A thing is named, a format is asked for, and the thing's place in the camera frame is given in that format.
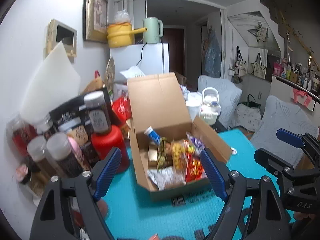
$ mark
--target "power cord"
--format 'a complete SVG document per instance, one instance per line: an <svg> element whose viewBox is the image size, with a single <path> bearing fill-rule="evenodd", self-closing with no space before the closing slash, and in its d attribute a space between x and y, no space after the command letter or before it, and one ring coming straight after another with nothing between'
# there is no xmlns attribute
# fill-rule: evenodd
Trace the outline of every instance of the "power cord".
<svg viewBox="0 0 320 240"><path fill-rule="evenodd" d="M139 62L137 63L137 66L138 66L138 64L142 61L142 52L143 52L144 46L146 46L146 44L144 44L143 47L142 47L142 50L141 50L141 59L140 59Z"/></svg>

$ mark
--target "blue gripper pad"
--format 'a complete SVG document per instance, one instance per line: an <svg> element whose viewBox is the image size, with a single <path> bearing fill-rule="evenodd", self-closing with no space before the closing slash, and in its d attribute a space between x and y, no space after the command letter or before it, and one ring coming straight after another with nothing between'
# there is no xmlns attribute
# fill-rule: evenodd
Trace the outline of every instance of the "blue gripper pad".
<svg viewBox="0 0 320 240"><path fill-rule="evenodd" d="M205 149L200 153L200 160L215 195L226 202L228 200L228 194L226 192L225 180L213 163L212 157L209 156Z"/></svg>
<svg viewBox="0 0 320 240"><path fill-rule="evenodd" d="M106 156L105 160L97 162L97 164L93 168L92 172L94 172L94 170L99 170L102 168L102 167L99 167L99 165L105 163L105 166L104 168L102 168L102 171L100 172L100 175L98 175L98 178L95 178L95 176L92 178L92 180L96 180L95 192L92 195L92 197L96 201L100 200L100 198L106 195L110 187L111 181L113 180L113 177L116 174L116 171L120 165L120 162L121 162L120 149L112 148L108 153L108 155Z"/></svg>
<svg viewBox="0 0 320 240"><path fill-rule="evenodd" d="M304 147L304 142L302 140L302 138L292 132L289 132L285 129L280 128L277 133L277 138L287 144L292 145L293 147L296 148L303 148Z"/></svg>

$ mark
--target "yellow pot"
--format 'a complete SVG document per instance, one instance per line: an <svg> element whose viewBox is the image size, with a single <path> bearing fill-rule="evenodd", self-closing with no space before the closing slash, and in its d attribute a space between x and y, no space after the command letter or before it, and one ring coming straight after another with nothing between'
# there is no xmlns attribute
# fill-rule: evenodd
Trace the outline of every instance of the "yellow pot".
<svg viewBox="0 0 320 240"><path fill-rule="evenodd" d="M117 48L134 44L134 35L143 33L147 28L132 30L130 23L111 24L108 27L108 43L110 48Z"/></svg>

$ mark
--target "red snack bag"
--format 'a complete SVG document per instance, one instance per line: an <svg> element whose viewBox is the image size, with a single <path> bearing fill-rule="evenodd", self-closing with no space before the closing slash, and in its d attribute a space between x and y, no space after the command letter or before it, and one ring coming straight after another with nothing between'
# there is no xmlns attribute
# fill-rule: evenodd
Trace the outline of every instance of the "red snack bag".
<svg viewBox="0 0 320 240"><path fill-rule="evenodd" d="M200 158L188 155L188 166L186 169L186 182L201 179L201 174L204 171Z"/></svg>
<svg viewBox="0 0 320 240"><path fill-rule="evenodd" d="M125 121L132 118L130 101L125 94L113 102L112 110L116 113L122 124L125 124Z"/></svg>

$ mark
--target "teal table mat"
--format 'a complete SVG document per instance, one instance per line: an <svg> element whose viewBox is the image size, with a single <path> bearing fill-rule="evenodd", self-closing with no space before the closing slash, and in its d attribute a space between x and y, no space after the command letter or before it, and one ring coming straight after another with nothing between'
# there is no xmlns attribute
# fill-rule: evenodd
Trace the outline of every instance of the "teal table mat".
<svg viewBox="0 0 320 240"><path fill-rule="evenodd" d="M219 136L237 150L237 155L232 155L227 164L230 170L237 170L247 178L260 179L268 175L279 191L276 177L255 163L256 149L242 132L235 129L219 133ZM103 198L109 206L105 221L114 238L148 240L157 233L165 240L202 240L209 234L224 205L210 186L184 195L178 200L182 203L180 206L173 206L170 199L151 202L149 192L137 185L130 149L128 154L128 170L114 177ZM247 197L234 240L241 238L250 202L251 198Z"/></svg>

